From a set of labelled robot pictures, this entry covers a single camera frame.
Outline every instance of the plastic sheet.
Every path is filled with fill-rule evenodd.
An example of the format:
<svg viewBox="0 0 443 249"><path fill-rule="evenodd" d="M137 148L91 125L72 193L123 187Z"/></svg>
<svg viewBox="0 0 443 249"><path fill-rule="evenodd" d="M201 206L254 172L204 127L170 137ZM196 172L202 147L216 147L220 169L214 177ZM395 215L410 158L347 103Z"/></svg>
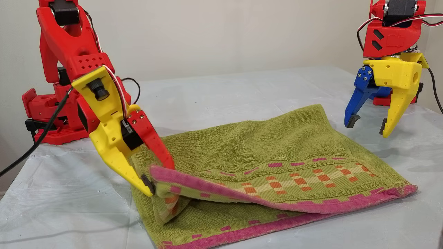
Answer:
<svg viewBox="0 0 443 249"><path fill-rule="evenodd" d="M388 108L368 101L347 129L343 119L354 79L337 68L316 67L141 82L138 104L166 136L266 120L320 103L336 130L419 186L405 199L220 248L436 248L443 224L443 116L411 105L384 139L378 132ZM135 86L125 86L136 96ZM88 139L41 145L0 201L1 249L154 247L129 184Z"/></svg>

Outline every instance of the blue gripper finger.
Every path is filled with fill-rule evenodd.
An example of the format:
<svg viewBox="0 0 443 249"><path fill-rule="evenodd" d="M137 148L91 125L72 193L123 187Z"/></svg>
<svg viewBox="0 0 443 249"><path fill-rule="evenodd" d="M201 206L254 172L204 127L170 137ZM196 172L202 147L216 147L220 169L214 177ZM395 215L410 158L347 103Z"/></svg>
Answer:
<svg viewBox="0 0 443 249"><path fill-rule="evenodd" d="M360 116L357 115L358 111L371 95L374 94L377 96L378 93L384 95L386 92L390 92L390 88L388 87L375 85L373 78L374 73L369 66L363 66L358 71L354 83L355 91L345 111L345 126L347 128L354 127L355 122L360 118Z"/></svg>

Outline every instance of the white wall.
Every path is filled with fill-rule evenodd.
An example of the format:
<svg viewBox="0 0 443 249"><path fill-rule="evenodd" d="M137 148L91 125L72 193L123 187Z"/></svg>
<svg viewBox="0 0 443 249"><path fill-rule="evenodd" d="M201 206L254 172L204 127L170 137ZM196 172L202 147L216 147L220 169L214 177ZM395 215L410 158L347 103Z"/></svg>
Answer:
<svg viewBox="0 0 443 249"><path fill-rule="evenodd" d="M442 13L443 12L443 0L437 0L435 3L435 8L433 13ZM430 19L430 21L441 21L440 19ZM432 72L435 76L437 94L440 99L440 103L443 105L443 26L428 28L423 27L424 29L431 29L431 32L428 37L427 49L426 49L426 60L432 69ZM435 101L434 92L432 90L432 81L431 77L427 70L423 70L421 82L424 83L424 89L419 96L419 105L427 107L437 113L441 113L437 102Z"/></svg>
<svg viewBox="0 0 443 249"><path fill-rule="evenodd" d="M369 13L369 0L80 2L117 74L138 80L325 64L356 73L362 57L355 32ZM30 88L52 93L40 61L37 6L0 1L0 169L32 145L21 95ZM422 49L427 38L424 31ZM1 179L0 192L17 170Z"/></svg>

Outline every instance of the yellow bracket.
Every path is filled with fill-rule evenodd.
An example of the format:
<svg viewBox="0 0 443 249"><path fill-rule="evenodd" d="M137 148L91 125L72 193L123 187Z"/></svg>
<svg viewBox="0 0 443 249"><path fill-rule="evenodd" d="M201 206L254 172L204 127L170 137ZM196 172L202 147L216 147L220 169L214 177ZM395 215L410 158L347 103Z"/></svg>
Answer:
<svg viewBox="0 0 443 249"><path fill-rule="evenodd" d="M421 71L429 65L422 53L402 53L400 58L382 57L381 60L366 60L363 64L373 69L377 86L392 88L391 107L380 130L386 138L416 96Z"/></svg>
<svg viewBox="0 0 443 249"><path fill-rule="evenodd" d="M96 79L100 79L105 89L109 92L109 96L102 101L98 101L87 86L87 84ZM123 120L120 95L106 68L99 67L89 74L83 75L74 80L72 86L85 98L92 111L100 120L97 129L89 135L98 154L112 170L121 175L143 194L151 197L151 190L143 183L128 162L128 158L137 152L138 148L131 151L123 141L120 127L120 123ZM127 106L127 109L130 113L140 108L137 105L131 105Z"/></svg>

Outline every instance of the folded towel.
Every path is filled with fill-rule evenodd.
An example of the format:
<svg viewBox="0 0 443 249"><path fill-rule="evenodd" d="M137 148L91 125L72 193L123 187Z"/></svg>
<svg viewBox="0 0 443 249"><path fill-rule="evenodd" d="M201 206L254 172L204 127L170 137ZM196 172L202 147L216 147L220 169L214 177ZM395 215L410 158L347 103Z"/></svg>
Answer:
<svg viewBox="0 0 443 249"><path fill-rule="evenodd" d="M146 148L132 157L151 198L132 188L159 248L203 249L343 214L417 190L374 154L336 132L312 105L162 138L176 170Z"/></svg>

